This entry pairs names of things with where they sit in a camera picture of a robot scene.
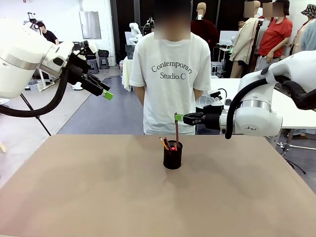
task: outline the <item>metal ring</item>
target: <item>metal ring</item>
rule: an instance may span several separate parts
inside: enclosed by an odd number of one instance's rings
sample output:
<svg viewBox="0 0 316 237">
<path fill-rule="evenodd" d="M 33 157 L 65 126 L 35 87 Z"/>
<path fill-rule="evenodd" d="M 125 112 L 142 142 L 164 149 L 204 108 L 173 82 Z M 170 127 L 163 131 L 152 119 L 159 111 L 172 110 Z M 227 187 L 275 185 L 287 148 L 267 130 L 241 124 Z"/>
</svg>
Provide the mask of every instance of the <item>metal ring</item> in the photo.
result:
<svg viewBox="0 0 316 237">
<path fill-rule="evenodd" d="M 245 100 L 242 101 L 241 104 L 237 107 L 237 109 L 241 107 L 256 107 L 256 108 L 262 108 L 264 110 L 267 110 L 271 112 L 271 105 L 267 102 L 260 101 L 260 100 Z"/>
<path fill-rule="evenodd" d="M 13 66 L 16 66 L 18 68 L 22 68 L 25 70 L 35 70 L 39 65 L 39 63 L 30 63 L 30 62 L 23 61 L 7 52 L 0 52 L 0 58 L 3 61 Z"/>
</svg>

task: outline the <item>beige coat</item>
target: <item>beige coat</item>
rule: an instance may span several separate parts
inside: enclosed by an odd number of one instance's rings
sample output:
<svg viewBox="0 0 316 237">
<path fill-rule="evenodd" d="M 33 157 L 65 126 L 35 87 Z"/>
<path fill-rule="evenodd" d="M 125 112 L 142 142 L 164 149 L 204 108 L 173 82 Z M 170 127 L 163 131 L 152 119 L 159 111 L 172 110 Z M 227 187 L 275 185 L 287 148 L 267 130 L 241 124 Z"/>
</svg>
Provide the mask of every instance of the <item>beige coat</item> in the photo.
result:
<svg viewBox="0 0 316 237">
<path fill-rule="evenodd" d="M 301 29 L 299 29 L 299 31 L 297 32 L 297 34 L 296 34 L 296 36 L 295 36 L 295 38 L 293 40 L 292 47 L 294 47 L 294 48 L 293 48 L 292 54 L 302 51 L 302 49 L 301 49 L 301 42 L 302 42 L 304 31 L 314 21 L 316 21 L 316 19 L 310 20 L 308 23 L 306 23 L 304 26 L 302 26 Z"/>
<path fill-rule="evenodd" d="M 231 55 L 231 61 L 243 61 L 249 64 L 252 45 L 256 35 L 258 22 L 256 18 L 250 18 L 245 22 L 245 25 L 239 30 L 236 43 Z"/>
</svg>

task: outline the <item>pen holder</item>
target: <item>pen holder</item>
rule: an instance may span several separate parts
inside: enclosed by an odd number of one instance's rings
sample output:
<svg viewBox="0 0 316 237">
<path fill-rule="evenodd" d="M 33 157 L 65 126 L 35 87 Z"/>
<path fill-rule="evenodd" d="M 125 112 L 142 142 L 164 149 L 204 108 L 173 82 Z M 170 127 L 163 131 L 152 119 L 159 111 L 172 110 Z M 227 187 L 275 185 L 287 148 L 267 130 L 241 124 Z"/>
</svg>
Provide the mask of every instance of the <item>pen holder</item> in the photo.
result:
<svg viewBox="0 0 316 237">
<path fill-rule="evenodd" d="M 176 141 L 169 141 L 171 147 L 175 147 Z M 163 166 L 167 169 L 178 169 L 181 167 L 182 143 L 179 142 L 177 150 L 167 150 L 163 148 Z"/>
</svg>

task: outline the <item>red pencil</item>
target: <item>red pencil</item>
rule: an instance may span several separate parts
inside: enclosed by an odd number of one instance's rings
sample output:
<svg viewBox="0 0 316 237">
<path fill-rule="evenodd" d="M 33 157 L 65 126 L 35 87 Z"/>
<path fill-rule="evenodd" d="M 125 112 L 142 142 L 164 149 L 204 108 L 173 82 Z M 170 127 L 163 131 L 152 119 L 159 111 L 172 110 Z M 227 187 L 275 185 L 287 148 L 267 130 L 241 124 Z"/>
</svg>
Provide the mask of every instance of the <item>red pencil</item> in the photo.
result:
<svg viewBox="0 0 316 237">
<path fill-rule="evenodd" d="M 175 123 L 176 123 L 176 147 L 177 147 L 177 145 L 179 144 L 179 127 L 178 127 L 178 121 L 177 120 L 175 120 Z"/>
</svg>

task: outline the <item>tripod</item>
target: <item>tripod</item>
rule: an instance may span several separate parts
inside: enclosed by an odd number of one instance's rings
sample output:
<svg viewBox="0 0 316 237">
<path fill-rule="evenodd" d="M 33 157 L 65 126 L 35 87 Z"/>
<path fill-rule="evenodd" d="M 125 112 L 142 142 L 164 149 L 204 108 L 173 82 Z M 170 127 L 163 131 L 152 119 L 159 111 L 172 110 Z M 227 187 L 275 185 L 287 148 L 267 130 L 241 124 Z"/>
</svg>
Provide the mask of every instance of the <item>tripod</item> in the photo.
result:
<svg viewBox="0 0 316 237">
<path fill-rule="evenodd" d="M 28 102 L 28 100 L 25 98 L 25 96 L 23 94 L 20 95 L 22 100 L 25 102 L 25 104 L 29 107 L 30 110 L 34 110 L 33 107 L 31 106 L 31 104 Z M 49 136 L 51 136 L 50 132 L 47 130 L 47 128 L 45 127 L 44 123 L 40 120 L 39 116 L 35 117 L 40 124 L 43 126 L 43 128 L 45 129 L 45 131 L 48 133 Z"/>
</svg>

